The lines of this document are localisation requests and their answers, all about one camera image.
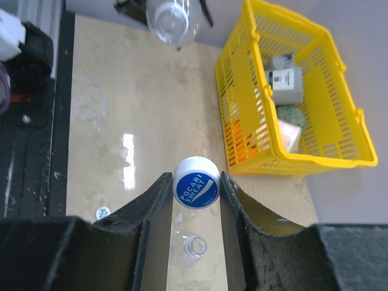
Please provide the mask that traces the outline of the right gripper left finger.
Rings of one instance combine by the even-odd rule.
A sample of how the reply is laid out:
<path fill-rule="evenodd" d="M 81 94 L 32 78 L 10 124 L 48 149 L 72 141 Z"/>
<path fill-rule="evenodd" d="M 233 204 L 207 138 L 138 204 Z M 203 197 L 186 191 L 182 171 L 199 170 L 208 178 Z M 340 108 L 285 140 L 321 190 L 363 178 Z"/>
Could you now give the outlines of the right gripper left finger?
<path fill-rule="evenodd" d="M 172 174 L 96 222 L 78 216 L 1 219 L 2 290 L 163 290 Z"/>

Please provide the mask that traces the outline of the yellow plastic basket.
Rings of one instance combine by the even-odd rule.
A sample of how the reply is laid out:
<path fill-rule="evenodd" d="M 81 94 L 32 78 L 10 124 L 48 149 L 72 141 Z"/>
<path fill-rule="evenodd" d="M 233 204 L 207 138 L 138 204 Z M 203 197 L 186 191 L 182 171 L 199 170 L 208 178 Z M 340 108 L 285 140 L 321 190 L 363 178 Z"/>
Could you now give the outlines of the yellow plastic basket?
<path fill-rule="evenodd" d="M 345 71 L 324 27 L 279 5 L 244 1 L 215 65 L 229 173 L 306 176 L 376 166 Z"/>

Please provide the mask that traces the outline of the grey pouch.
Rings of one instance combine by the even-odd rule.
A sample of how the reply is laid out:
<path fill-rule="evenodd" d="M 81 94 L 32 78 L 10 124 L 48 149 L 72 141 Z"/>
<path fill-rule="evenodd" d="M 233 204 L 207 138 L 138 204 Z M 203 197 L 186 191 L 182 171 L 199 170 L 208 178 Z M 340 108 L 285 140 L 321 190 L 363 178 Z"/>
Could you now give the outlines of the grey pouch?
<path fill-rule="evenodd" d="M 270 70 L 284 70 L 295 67 L 295 55 L 293 53 L 286 55 L 273 56 L 269 61 Z"/>

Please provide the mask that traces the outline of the green white bottle cap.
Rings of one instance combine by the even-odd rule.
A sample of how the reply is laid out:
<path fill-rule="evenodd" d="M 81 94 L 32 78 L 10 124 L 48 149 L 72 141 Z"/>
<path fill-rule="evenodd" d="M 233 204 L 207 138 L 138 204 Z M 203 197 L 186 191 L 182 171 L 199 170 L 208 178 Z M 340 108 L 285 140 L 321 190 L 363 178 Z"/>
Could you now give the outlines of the green white bottle cap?
<path fill-rule="evenodd" d="M 96 219 L 97 220 L 100 220 L 100 219 L 103 219 L 105 218 L 106 216 L 109 216 L 111 214 L 111 211 L 108 207 L 106 206 L 102 206 L 102 207 L 99 207 L 97 210 L 96 210 Z"/>

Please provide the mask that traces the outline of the pink packet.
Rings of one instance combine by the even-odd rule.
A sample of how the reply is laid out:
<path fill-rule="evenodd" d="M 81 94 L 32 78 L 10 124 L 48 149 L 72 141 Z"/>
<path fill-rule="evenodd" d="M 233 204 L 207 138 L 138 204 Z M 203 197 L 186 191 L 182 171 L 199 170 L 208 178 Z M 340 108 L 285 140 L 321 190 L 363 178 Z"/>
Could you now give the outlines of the pink packet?
<path fill-rule="evenodd" d="M 281 140 L 286 152 L 298 153 L 299 142 L 303 132 L 302 128 L 280 119 L 278 120 L 278 125 L 280 129 Z"/>

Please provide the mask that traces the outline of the grey box with label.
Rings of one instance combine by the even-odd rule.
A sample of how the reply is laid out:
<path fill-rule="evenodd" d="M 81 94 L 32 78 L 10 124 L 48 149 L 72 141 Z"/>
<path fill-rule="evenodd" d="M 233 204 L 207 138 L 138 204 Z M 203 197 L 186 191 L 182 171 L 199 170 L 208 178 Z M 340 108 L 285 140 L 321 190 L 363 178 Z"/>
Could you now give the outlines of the grey box with label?
<path fill-rule="evenodd" d="M 272 89 L 275 105 L 299 105 L 303 103 L 304 84 L 300 67 L 284 70 L 266 70 L 266 80 Z"/>

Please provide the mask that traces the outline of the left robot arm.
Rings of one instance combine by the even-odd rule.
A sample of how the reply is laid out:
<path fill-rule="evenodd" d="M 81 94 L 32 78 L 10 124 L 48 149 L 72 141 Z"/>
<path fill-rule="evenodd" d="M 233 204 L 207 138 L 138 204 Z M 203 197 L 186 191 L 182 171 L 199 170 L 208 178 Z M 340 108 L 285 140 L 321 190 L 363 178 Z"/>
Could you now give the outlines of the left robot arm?
<path fill-rule="evenodd" d="M 31 22 L 1 10 L 1 114 L 13 95 L 41 93 L 51 80 L 54 45 L 49 35 Z"/>

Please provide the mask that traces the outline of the clear bottle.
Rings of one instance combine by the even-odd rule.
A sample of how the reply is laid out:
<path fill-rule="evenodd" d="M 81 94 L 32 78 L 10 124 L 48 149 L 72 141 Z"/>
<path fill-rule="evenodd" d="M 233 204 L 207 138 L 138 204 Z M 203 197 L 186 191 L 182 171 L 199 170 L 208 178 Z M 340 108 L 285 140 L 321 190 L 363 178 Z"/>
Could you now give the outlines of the clear bottle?
<path fill-rule="evenodd" d="M 202 22 L 199 1 L 149 0 L 145 15 L 148 28 L 176 50 L 194 41 Z"/>
<path fill-rule="evenodd" d="M 192 233 L 174 232 L 170 242 L 169 264 L 173 269 L 195 265 L 206 253 L 206 240 Z"/>

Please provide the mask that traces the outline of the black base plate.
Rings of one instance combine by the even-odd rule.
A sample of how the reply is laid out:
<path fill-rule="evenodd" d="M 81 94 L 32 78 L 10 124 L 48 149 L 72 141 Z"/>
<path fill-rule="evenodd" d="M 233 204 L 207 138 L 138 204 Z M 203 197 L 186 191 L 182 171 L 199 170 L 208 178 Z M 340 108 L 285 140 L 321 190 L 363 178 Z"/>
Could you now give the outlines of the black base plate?
<path fill-rule="evenodd" d="M 57 71 L 38 114 L 1 117 L 1 217 L 63 216 L 66 211 L 75 14 L 59 26 Z"/>

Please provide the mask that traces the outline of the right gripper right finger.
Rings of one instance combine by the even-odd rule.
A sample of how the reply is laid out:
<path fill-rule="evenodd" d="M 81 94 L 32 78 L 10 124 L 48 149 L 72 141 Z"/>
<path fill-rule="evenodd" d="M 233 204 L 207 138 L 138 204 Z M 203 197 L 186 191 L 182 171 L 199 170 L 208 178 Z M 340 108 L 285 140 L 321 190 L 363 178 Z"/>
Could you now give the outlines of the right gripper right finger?
<path fill-rule="evenodd" d="M 227 174 L 219 185 L 229 290 L 386 290 L 387 226 L 303 227 L 249 196 Z"/>

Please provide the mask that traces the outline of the blue Pocari Sweat cap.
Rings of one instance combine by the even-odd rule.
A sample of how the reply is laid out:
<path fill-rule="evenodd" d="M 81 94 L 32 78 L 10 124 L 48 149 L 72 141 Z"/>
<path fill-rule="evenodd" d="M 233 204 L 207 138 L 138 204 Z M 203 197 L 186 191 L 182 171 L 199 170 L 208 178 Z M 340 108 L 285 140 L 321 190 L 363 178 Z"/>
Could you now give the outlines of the blue Pocari Sweat cap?
<path fill-rule="evenodd" d="M 220 172 L 202 156 L 182 160 L 173 173 L 173 196 L 188 209 L 204 209 L 219 197 Z"/>

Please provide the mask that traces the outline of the green scrub sponge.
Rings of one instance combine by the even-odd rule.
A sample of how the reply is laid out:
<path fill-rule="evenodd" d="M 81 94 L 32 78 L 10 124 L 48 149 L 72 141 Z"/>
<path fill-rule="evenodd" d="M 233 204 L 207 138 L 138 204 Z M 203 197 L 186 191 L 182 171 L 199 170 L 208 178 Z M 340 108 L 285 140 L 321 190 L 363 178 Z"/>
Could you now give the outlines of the green scrub sponge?
<path fill-rule="evenodd" d="M 276 106 L 276 114 L 279 120 L 288 122 L 304 128 L 306 126 L 306 118 L 302 110 L 294 105 L 279 105 Z"/>

